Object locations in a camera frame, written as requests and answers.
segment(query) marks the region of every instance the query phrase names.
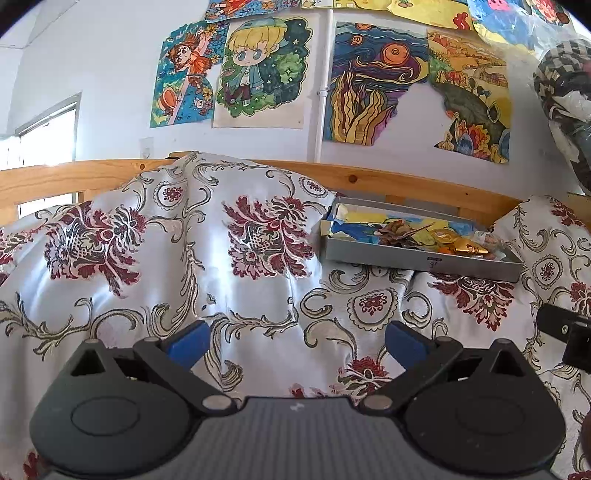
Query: patterned bedspread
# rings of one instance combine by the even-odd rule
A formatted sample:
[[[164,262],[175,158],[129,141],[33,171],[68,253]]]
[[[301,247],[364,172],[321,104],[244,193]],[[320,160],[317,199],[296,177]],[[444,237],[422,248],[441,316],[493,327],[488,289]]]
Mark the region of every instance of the patterned bedspread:
[[[546,302],[591,314],[591,236],[573,212],[535,197],[497,221],[527,266],[511,284],[321,263],[333,198],[299,174],[192,153],[0,229],[0,479],[37,476],[28,421],[81,340],[131,346],[195,318],[212,337],[194,373],[238,399],[358,402],[402,372],[384,346],[395,319],[467,347],[510,338],[566,418],[553,471],[588,478],[579,431],[591,380],[534,322]]]

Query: white wall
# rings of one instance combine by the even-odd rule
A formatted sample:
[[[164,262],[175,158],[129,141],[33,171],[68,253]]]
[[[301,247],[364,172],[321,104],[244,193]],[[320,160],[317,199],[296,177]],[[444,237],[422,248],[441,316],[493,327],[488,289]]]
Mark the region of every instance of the white wall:
[[[8,133],[8,112],[22,50],[0,47],[0,135]]]
[[[203,18],[206,3],[81,0],[27,47],[14,88],[9,128],[82,92],[78,159],[137,158],[139,139],[154,137],[153,157],[195,149],[242,158],[311,160],[318,103],[315,95],[308,99],[303,130],[212,129],[209,121],[149,129],[162,40],[184,23]],[[319,43],[309,68],[316,91],[322,83],[326,12],[313,15],[312,21],[322,25],[314,32]],[[404,25],[417,32],[425,29],[417,24],[409,27],[410,23],[387,13],[358,10],[337,11],[335,21]],[[534,193],[562,196],[566,191],[578,192],[575,176],[556,150],[529,85],[531,71],[521,64],[509,69],[514,118],[507,165],[433,148],[443,139],[449,119],[443,99],[428,84],[415,85],[402,97],[398,115],[373,147],[325,142],[322,161],[438,178],[520,198]]]
[[[0,37],[0,135],[8,133],[8,112],[22,49],[27,46],[39,10],[40,7],[32,9]]]

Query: black bracket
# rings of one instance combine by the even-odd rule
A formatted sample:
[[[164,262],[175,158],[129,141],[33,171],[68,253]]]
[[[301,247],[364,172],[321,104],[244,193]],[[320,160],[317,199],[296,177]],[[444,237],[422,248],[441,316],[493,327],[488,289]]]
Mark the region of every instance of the black bracket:
[[[563,363],[591,373],[591,319],[544,304],[538,310],[536,322],[540,332],[566,343]]]

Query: blue gripper pad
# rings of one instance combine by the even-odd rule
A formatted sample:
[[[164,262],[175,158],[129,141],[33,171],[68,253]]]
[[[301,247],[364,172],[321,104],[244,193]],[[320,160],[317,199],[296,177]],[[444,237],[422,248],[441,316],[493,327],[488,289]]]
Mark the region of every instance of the blue gripper pad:
[[[171,338],[164,352],[173,362],[190,370],[209,350],[209,327],[205,322],[196,322],[182,333],[179,338]]]
[[[391,322],[386,327],[386,350],[403,368],[408,370],[414,364],[426,359],[430,350],[430,340],[425,338],[421,341],[396,326],[396,323]]]

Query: white pipe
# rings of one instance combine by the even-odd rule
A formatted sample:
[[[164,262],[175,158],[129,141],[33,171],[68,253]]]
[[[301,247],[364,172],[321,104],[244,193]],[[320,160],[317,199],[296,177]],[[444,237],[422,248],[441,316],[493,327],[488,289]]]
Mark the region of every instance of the white pipe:
[[[316,94],[319,96],[318,102],[318,120],[316,124],[316,140],[314,142],[314,157],[312,162],[320,163],[322,157],[322,136],[324,133],[324,113],[326,111],[326,98],[329,94],[329,75],[330,75],[330,62],[332,60],[333,52],[333,32],[335,30],[333,26],[333,9],[327,9],[326,19],[326,48],[324,50],[324,63],[322,64],[322,84],[321,88]]]

